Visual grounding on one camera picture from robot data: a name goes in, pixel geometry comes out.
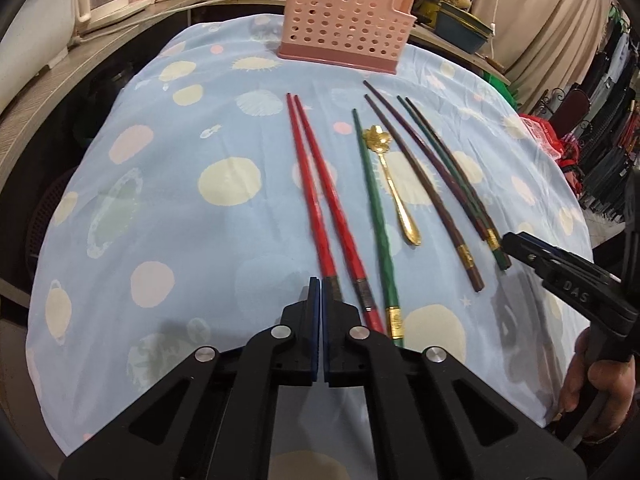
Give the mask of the right hand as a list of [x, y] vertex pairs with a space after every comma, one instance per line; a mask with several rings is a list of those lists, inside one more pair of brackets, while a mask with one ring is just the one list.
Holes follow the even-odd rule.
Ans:
[[573, 359], [560, 391], [559, 406], [562, 413], [577, 408], [585, 382], [606, 395], [606, 403], [599, 418], [585, 433], [588, 441], [608, 438], [623, 426], [636, 390], [636, 363], [631, 356], [627, 362], [601, 360], [588, 365], [586, 352], [590, 343], [590, 329], [586, 328], [575, 342]]

